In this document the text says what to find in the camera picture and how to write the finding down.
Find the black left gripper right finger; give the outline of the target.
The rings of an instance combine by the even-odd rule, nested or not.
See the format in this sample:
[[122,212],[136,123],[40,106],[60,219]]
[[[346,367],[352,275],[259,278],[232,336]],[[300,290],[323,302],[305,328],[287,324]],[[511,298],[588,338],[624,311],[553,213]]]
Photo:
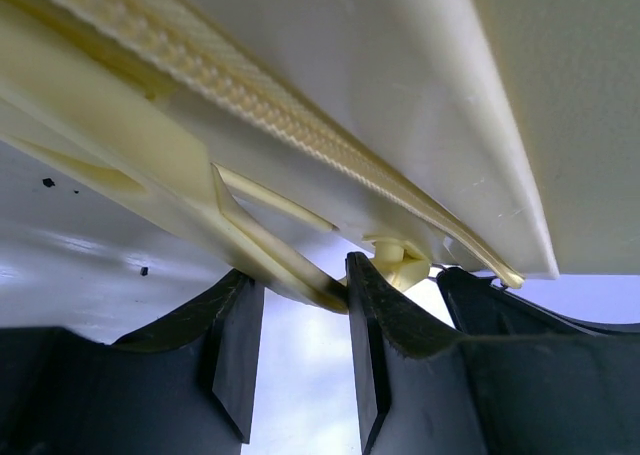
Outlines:
[[635,454],[637,335],[467,335],[346,260],[365,454]]

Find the pale yellow hard-shell suitcase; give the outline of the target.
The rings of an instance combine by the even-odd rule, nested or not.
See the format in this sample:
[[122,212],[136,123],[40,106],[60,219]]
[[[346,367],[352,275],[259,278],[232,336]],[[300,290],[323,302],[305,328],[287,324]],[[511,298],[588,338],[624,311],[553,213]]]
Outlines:
[[639,0],[1,0],[1,138],[307,304],[639,271]]

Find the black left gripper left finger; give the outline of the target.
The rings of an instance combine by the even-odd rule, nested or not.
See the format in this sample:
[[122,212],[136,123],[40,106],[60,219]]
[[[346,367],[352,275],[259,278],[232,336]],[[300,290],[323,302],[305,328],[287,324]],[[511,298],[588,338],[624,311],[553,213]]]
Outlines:
[[103,344],[1,333],[5,454],[237,454],[250,440],[263,286],[239,271]]

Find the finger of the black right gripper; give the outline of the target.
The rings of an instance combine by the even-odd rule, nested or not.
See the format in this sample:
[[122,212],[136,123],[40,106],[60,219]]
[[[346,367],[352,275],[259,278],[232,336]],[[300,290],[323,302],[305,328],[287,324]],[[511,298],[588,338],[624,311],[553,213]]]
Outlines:
[[545,309],[458,267],[436,284],[457,330],[467,335],[637,335],[639,325],[588,322]]

